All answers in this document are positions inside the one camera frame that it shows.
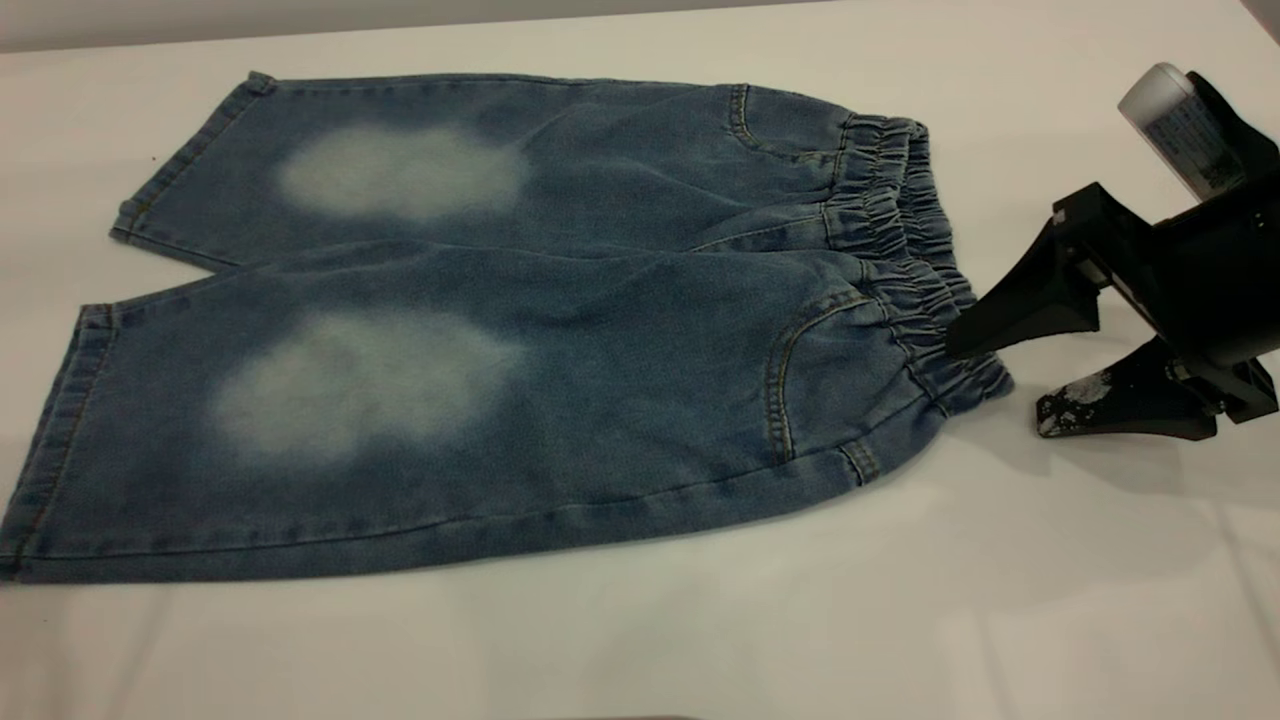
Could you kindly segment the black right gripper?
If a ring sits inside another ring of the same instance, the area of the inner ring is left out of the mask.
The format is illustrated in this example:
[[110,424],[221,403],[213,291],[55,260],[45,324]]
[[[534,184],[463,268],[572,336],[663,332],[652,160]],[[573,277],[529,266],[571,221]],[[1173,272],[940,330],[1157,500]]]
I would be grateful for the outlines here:
[[973,359],[1100,329],[1100,288],[1115,288],[1152,328],[1121,360],[1036,401],[1046,439],[1144,434],[1202,441],[1217,419],[1277,411],[1261,357],[1277,350],[1277,173],[1267,170],[1157,223],[1101,184],[1059,200],[1052,220],[945,334]]

